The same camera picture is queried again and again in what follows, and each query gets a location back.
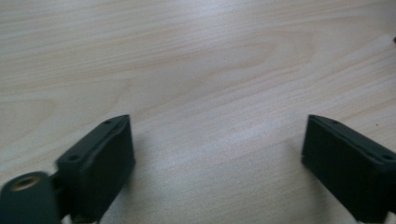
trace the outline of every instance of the wood grain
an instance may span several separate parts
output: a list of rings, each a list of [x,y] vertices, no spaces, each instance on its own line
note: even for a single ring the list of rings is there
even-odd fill
[[[103,223],[356,223],[300,163],[306,117],[396,150],[395,24],[392,0],[1,1],[0,184],[129,114]]]

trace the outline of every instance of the light wood surface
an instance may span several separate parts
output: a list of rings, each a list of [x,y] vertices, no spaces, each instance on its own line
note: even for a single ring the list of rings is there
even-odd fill
[[[104,224],[356,223],[301,165],[306,118],[396,150],[394,36],[394,0],[1,1],[0,184],[129,114]]]

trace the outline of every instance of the wooden table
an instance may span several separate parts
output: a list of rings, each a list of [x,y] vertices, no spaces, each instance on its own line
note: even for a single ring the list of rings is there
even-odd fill
[[[394,0],[2,1],[0,184],[129,114],[104,224],[356,223],[301,165],[305,124],[396,150],[395,24]]]

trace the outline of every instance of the screw hole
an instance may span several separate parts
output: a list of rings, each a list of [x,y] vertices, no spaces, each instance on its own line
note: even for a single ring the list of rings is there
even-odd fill
[[[382,156],[382,158],[384,158],[385,160],[389,160],[389,161],[393,160],[393,157],[391,157],[390,155],[384,155],[384,156]]]
[[[76,161],[78,159],[79,159],[79,156],[77,156],[77,155],[73,155],[73,156],[69,157],[70,161]]]
[[[40,176],[27,176],[23,179],[18,180],[11,186],[12,191],[20,191],[24,189],[29,189],[34,186],[36,183],[40,182]]]

